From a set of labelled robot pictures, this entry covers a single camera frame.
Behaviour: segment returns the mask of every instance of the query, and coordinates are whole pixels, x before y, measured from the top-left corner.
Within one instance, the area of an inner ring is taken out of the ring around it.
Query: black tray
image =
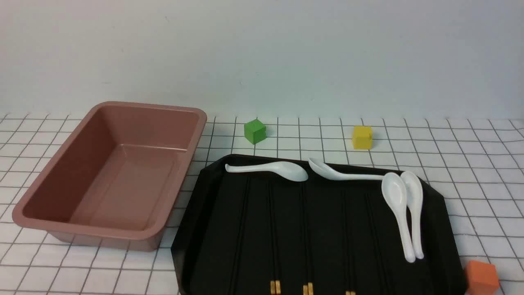
[[[308,214],[315,294],[344,295],[347,289],[344,218],[352,236],[348,244],[353,253],[356,294],[464,294],[466,280],[444,198],[429,185],[422,183],[425,258],[410,264],[404,259],[397,223],[382,198],[380,182],[329,181],[304,161],[291,161],[308,172],[309,179],[303,183],[269,172],[234,174],[224,169],[226,163],[256,165],[275,160],[229,155],[200,172],[171,247],[182,295],[270,294],[274,262],[268,225],[270,191],[282,294],[301,294],[306,278],[301,208]],[[391,172],[331,166],[344,173]],[[346,215],[341,210],[343,202]]]

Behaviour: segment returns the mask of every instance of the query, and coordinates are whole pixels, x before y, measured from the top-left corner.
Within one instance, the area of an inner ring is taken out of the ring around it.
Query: white wall
[[[0,0],[0,109],[524,117],[522,0]]]

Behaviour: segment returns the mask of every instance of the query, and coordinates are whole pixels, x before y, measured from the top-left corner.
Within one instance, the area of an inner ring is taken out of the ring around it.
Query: black chopstick
[[[313,257],[311,253],[311,239],[309,235],[309,217],[307,210],[307,198],[305,185],[302,184],[302,192],[300,194],[301,200],[301,223],[302,223],[302,237],[304,244],[304,262],[305,262],[305,284],[302,286],[302,293],[313,295]]]
[[[271,248],[271,280],[269,281],[269,290],[271,295],[280,295],[280,254],[278,249],[277,226],[275,217],[275,200],[273,198],[273,190],[270,183],[268,183],[267,207],[269,217],[269,235]]]
[[[232,275],[230,278],[229,287],[227,290],[227,294],[235,294],[236,293],[236,285],[238,282],[238,273],[239,273],[239,264],[240,264],[240,257],[242,254],[242,246],[244,243],[244,229],[245,229],[245,223],[246,223],[246,215],[247,215],[247,204],[249,201],[249,177],[246,180],[246,185],[244,187],[244,199],[242,200],[242,211],[240,214],[240,224],[238,225],[238,234],[236,239],[236,247],[235,247],[235,257],[233,259],[233,268],[232,268]]]
[[[342,249],[344,253],[344,287],[345,295],[355,295],[355,259],[354,251],[351,248],[353,241],[353,232],[351,230],[351,223],[347,213],[348,200],[344,192],[341,193],[342,199]]]
[[[379,283],[380,288],[382,290],[386,289],[385,292],[390,293],[391,286],[390,286],[390,283],[389,283],[389,280],[386,274],[386,268],[384,266],[382,251],[380,249],[380,242],[378,239],[377,228],[375,225],[373,206],[371,203],[371,200],[373,199],[372,195],[369,193],[365,194],[365,199],[366,199],[367,217],[368,217],[369,227],[370,227],[372,239],[373,239],[373,251],[374,251],[375,259],[377,262],[378,276],[380,280],[380,283]]]

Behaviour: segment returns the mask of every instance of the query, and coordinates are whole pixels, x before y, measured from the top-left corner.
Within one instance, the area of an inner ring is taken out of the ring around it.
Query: white grid tablecloth
[[[0,295],[177,294],[169,247],[200,169],[230,153],[410,170],[445,197],[461,260],[495,264],[499,294],[524,293],[524,120],[259,118],[209,116],[160,249],[134,252],[62,243],[13,223],[13,207],[82,114],[0,115]],[[353,150],[353,126],[373,148]]]

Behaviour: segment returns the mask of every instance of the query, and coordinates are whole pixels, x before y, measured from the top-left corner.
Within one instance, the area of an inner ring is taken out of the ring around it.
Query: white ceramic spoon
[[[329,180],[382,180],[384,178],[382,175],[340,173],[319,159],[309,158],[308,162],[313,171]]]
[[[419,178],[411,171],[404,171],[400,178],[406,184],[407,204],[409,212],[411,213],[411,241],[413,243],[413,250],[418,259],[424,258],[422,252],[422,242],[420,238],[420,214],[422,213],[422,184]]]
[[[308,180],[308,173],[304,170],[304,168],[295,163],[285,161],[251,166],[230,166],[226,164],[226,171],[230,173],[269,171],[291,181],[301,182]]]
[[[406,185],[400,176],[393,172],[384,175],[384,179],[382,180],[382,195],[397,219],[400,240],[404,249],[404,257],[407,262],[414,262],[415,253],[413,252],[413,245],[411,244],[411,237],[409,235],[408,220],[406,218]]]

